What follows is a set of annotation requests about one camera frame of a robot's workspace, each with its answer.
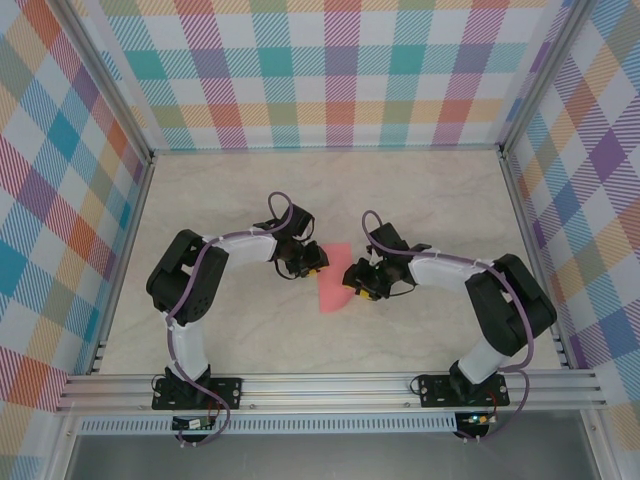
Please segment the wide aluminium base rail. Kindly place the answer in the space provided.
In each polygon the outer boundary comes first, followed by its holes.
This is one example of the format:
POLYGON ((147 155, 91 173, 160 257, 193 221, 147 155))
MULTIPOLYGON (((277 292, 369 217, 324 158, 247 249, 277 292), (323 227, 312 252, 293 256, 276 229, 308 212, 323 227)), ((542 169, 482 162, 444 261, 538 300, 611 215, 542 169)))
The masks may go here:
MULTIPOLYGON (((329 374, 240 374, 242 394, 236 414, 382 413, 419 411, 414 372, 329 374)), ((511 412, 598 410, 604 392, 590 370, 530 370, 530 386, 517 373, 504 376, 511 412)), ((58 402, 60 414, 149 413, 150 375, 84 375, 67 380, 58 402)))

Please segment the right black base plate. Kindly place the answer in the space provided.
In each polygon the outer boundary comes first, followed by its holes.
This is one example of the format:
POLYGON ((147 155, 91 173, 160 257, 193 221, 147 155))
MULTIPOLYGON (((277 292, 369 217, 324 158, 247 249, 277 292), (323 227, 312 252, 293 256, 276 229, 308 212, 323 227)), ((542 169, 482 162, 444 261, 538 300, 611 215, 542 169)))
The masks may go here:
POLYGON ((428 407, 503 407, 510 398, 503 375, 493 374, 480 384, 472 384, 465 377, 420 375, 418 377, 420 404, 428 407))

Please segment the grey metal base panel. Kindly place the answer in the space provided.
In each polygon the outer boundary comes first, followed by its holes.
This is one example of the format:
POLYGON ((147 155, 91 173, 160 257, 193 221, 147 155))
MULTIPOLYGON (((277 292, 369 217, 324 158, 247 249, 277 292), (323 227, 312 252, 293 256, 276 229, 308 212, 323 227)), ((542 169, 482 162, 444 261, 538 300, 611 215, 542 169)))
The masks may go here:
POLYGON ((465 444, 449 436, 228 436, 180 448, 165 436, 83 436, 65 480, 600 480, 582 445, 465 444))

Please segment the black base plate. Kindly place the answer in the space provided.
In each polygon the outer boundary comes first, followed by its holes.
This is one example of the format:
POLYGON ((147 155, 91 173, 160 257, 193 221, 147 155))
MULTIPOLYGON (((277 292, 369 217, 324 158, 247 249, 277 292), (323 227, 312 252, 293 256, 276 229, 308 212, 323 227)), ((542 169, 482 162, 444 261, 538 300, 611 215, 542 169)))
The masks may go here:
MULTIPOLYGON (((152 410, 208 410, 217 409, 218 401, 184 380, 156 376, 151 381, 152 410)), ((242 380, 240 378, 210 377, 206 389, 222 398, 231 410, 240 406, 242 380)))
POLYGON ((420 404, 428 407, 503 407, 510 398, 503 375, 493 374, 480 384, 472 384, 465 377, 420 375, 418 377, 420 404))

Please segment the thin aluminium floor rail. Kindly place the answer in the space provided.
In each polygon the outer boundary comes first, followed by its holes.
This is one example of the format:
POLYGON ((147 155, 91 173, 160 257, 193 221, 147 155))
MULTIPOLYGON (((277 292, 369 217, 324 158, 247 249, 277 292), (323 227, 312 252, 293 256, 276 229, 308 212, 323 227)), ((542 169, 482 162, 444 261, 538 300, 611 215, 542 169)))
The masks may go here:
POLYGON ((244 155, 244 154, 293 154, 293 153, 334 153, 334 152, 413 152, 413 151, 434 151, 434 152, 462 152, 462 151, 499 151, 499 144, 456 144, 456 145, 395 145, 395 146, 310 146, 310 147, 278 147, 278 148, 233 148, 233 149, 194 149, 194 150, 170 150, 155 149, 154 157, 179 156, 179 155, 244 155))

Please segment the aluminium side floor rail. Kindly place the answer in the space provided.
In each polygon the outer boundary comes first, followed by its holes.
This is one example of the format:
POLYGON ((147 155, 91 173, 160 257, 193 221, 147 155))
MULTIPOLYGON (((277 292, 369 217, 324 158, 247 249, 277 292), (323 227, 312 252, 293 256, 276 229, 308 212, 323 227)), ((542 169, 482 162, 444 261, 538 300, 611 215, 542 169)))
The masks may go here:
POLYGON ((90 344, 89 356, 81 370, 82 375, 91 375, 95 372, 97 364, 100 362, 98 351, 105 347, 109 338, 109 334, 115 318, 116 309, 124 286, 127 269, 133 252, 136 236, 139 230, 142 214, 150 191, 153 175, 155 172, 157 156, 151 153, 149 160, 144 168, 139 194, 134 204, 131 214, 129 226, 126 231, 126 237, 123 244, 121 255, 116 264, 114 271, 114 280, 109 292, 106 309, 98 323, 96 336, 90 344))
MULTIPOLYGON (((541 285, 541 288, 546 293, 548 298, 551 301, 554 301, 552 292, 550 290, 548 281, 546 279, 546 276, 543 270, 542 257, 536 243, 534 230, 528 221, 524 198, 518 189, 516 177, 511 169, 509 158, 500 148, 497 149, 496 153, 498 157, 499 166, 504 177, 506 188, 508 190, 508 194, 513 206, 518 227, 523 239, 526 254, 527 254, 529 263, 531 265, 533 276, 541 285)), ((571 358, 567 350, 567 347, 565 346, 565 343, 564 343, 563 331, 560 324, 560 317, 557 317, 556 322, 550 327, 549 331, 552 337, 554 347, 556 349, 556 353, 557 353, 561 368, 562 369, 571 368, 571 358)))

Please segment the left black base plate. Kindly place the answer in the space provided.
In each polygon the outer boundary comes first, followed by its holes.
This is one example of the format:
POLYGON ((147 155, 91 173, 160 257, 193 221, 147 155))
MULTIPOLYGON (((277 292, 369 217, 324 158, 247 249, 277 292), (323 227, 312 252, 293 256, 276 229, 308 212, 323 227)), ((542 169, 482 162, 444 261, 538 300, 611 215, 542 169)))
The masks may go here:
MULTIPOLYGON (((184 380, 156 376, 151 381, 152 410, 208 410, 217 409, 218 401, 184 380)), ((206 389, 222 398, 231 410, 240 406, 242 380, 240 378, 210 377, 206 389)))

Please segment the aluminium frame post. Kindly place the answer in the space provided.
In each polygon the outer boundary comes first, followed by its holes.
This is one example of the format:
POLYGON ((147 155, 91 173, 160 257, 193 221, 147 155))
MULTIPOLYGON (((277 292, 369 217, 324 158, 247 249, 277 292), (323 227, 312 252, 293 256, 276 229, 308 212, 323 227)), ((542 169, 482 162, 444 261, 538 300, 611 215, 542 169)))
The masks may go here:
POLYGON ((583 25, 589 19, 598 0, 567 0, 561 2, 558 13, 545 31, 541 46, 535 51, 530 71, 517 94, 496 144, 498 158, 509 159, 535 110, 558 75, 583 25))
POLYGON ((95 46, 71 0, 46 0, 53 14, 69 36, 86 70, 103 94, 116 119, 146 164, 153 163, 153 150, 143 136, 131 110, 118 89, 99 49, 95 46))

